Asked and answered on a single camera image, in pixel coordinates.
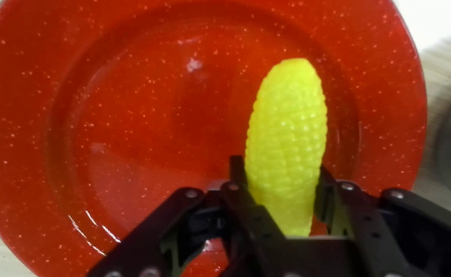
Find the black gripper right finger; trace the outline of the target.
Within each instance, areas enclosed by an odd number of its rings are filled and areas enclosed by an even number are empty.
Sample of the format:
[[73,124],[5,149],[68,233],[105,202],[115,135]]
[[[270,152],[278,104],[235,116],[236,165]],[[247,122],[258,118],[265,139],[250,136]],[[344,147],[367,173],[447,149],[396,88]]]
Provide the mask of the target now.
[[405,190],[378,198],[321,172],[321,277],[451,277],[451,212]]

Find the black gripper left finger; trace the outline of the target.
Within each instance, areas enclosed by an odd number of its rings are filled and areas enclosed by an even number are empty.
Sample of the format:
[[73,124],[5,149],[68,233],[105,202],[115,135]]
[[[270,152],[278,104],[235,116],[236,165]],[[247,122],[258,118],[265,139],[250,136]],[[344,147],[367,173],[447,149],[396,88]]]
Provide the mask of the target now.
[[248,193],[242,156],[230,159],[230,179],[219,190],[175,192],[88,277],[179,277],[211,241],[228,258],[219,277],[281,277],[285,272],[285,238]]

